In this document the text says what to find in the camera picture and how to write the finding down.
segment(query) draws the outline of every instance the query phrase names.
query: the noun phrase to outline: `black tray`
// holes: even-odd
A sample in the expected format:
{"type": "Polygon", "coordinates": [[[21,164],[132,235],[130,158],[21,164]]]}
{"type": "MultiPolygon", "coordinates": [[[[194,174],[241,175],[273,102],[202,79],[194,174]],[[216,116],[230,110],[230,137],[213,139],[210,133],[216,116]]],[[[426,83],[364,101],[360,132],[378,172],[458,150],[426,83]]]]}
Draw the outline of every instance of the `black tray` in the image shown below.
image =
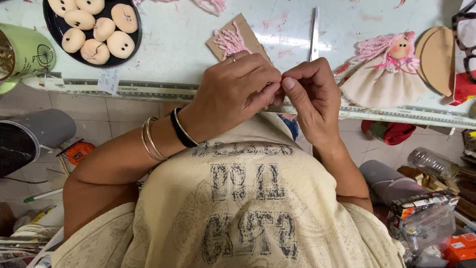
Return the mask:
{"type": "MultiPolygon", "coordinates": [[[[103,65],[92,64],[85,61],[83,57],[81,57],[80,51],[77,51],[76,53],[68,53],[71,57],[73,57],[75,60],[81,63],[87,64],[90,66],[99,67],[99,68],[107,68],[107,67],[123,64],[126,61],[128,61],[130,58],[132,58],[132,56],[134,56],[134,54],[137,52],[137,49],[139,49],[140,41],[142,40],[142,23],[140,22],[139,11],[137,11],[136,7],[132,3],[132,0],[105,0],[104,9],[101,11],[101,13],[94,15],[94,18],[95,19],[99,19],[99,18],[112,19],[111,9],[116,4],[130,5],[136,12],[138,29],[137,31],[128,34],[132,38],[134,43],[136,44],[136,47],[134,51],[132,52],[132,54],[127,59],[120,59],[111,54],[109,60],[103,65]]],[[[58,43],[59,47],[63,48],[61,45],[61,42],[63,40],[63,33],[65,33],[67,30],[69,30],[72,27],[66,23],[64,18],[56,15],[53,12],[53,10],[50,7],[50,4],[48,3],[48,0],[43,0],[43,13],[45,16],[46,25],[48,26],[48,30],[50,31],[56,43],[58,43]]],[[[92,35],[93,33],[92,29],[83,31],[83,32],[86,35],[86,40],[94,38],[92,35]]]]}

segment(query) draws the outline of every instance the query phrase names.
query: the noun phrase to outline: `ring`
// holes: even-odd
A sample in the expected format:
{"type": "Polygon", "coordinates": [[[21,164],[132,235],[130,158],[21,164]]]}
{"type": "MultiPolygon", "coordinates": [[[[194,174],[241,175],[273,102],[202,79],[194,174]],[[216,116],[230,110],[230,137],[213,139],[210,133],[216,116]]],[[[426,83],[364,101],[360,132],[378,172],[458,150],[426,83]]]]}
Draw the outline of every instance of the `ring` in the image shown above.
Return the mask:
{"type": "Polygon", "coordinates": [[[233,60],[233,62],[237,61],[237,59],[235,59],[235,54],[234,53],[231,53],[230,55],[228,55],[227,58],[231,58],[233,60]]]}

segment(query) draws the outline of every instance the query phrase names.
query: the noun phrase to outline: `cream t-shirt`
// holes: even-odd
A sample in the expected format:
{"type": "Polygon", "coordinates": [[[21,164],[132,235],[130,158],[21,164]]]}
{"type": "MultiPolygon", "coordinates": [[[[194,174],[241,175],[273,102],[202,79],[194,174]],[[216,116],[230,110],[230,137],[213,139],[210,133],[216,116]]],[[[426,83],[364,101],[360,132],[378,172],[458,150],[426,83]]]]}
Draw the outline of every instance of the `cream t-shirt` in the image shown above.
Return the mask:
{"type": "Polygon", "coordinates": [[[272,113],[182,151],[149,176],[137,205],[93,220],[54,268],[405,267],[403,247],[272,113]]]}

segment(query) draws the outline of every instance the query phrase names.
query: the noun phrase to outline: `red bag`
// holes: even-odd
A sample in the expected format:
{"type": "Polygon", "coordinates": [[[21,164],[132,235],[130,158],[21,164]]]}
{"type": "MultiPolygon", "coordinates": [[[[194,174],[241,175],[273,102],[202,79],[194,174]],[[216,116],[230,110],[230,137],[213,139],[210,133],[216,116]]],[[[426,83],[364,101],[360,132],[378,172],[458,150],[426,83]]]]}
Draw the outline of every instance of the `red bag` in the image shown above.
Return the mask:
{"type": "Polygon", "coordinates": [[[375,137],[388,145],[397,145],[408,139],[417,129],[407,123],[362,120],[362,132],[375,137]]]}

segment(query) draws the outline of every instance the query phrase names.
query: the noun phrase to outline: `orange box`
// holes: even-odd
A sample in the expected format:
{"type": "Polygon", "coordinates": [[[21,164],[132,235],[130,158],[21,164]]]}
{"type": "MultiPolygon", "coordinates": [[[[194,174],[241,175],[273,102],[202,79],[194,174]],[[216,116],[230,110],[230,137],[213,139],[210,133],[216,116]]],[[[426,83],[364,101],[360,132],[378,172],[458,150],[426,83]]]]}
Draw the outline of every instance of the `orange box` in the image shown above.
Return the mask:
{"type": "Polygon", "coordinates": [[[444,259],[449,263],[446,267],[454,267],[459,261],[476,258],[476,234],[469,233],[452,236],[448,248],[444,251],[444,259]]]}

